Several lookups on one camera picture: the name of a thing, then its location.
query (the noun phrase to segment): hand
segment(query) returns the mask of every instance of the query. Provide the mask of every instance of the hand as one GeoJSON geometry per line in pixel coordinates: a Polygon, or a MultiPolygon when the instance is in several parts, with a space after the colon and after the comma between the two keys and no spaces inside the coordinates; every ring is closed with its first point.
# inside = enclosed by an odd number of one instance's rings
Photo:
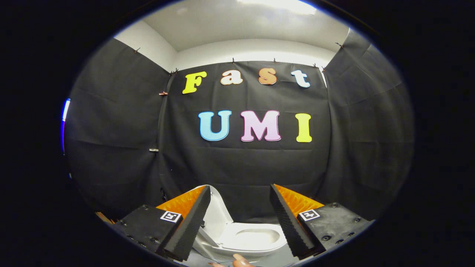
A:
{"type": "MultiPolygon", "coordinates": [[[[236,259],[235,261],[233,261],[234,267],[255,267],[254,265],[251,265],[243,256],[239,254],[234,254],[233,257],[236,259]]],[[[225,266],[219,263],[213,263],[213,267],[225,267],[225,266]]]]}

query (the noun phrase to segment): orange letter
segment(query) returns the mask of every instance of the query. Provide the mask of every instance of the orange letter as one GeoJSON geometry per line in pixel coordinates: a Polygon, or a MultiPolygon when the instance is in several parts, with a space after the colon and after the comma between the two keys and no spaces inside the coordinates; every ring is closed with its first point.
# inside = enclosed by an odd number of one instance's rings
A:
{"type": "Polygon", "coordinates": [[[273,85],[277,82],[277,77],[274,76],[276,70],[271,67],[265,67],[259,70],[259,82],[262,85],[273,85]]]}

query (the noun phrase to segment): toilet bowl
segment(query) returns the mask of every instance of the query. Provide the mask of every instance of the toilet bowl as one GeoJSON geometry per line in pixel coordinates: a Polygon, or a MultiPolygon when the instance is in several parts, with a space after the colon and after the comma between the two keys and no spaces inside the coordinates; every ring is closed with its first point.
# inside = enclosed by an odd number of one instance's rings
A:
{"type": "Polygon", "coordinates": [[[287,244],[282,228],[276,224],[238,223],[231,218],[219,192],[209,186],[211,200],[193,248],[202,256],[216,260],[234,260],[241,254],[250,262],[276,253],[287,244]]]}

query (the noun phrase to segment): ceiling light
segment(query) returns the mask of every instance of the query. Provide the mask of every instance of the ceiling light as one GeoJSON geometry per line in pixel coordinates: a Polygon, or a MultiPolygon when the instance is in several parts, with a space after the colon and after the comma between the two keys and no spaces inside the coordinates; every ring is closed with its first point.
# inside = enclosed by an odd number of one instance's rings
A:
{"type": "Polygon", "coordinates": [[[299,0],[237,0],[237,1],[241,3],[263,4],[263,5],[273,6],[276,8],[283,8],[283,9],[290,10],[294,13],[300,13],[300,14],[314,15],[317,10],[311,5],[299,0]]]}

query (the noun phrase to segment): toilet seat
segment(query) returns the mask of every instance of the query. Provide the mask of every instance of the toilet seat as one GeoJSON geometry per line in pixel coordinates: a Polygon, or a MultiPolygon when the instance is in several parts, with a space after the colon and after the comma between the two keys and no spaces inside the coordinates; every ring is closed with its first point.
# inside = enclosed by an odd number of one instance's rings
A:
{"type": "Polygon", "coordinates": [[[272,251],[287,240],[278,225],[234,222],[226,226],[218,242],[222,248],[236,251],[272,251]]]}
{"type": "Polygon", "coordinates": [[[231,218],[219,192],[209,186],[211,200],[203,218],[193,248],[202,256],[217,259],[233,259],[241,254],[249,261],[276,253],[287,244],[282,228],[276,224],[238,223],[231,218]]]}

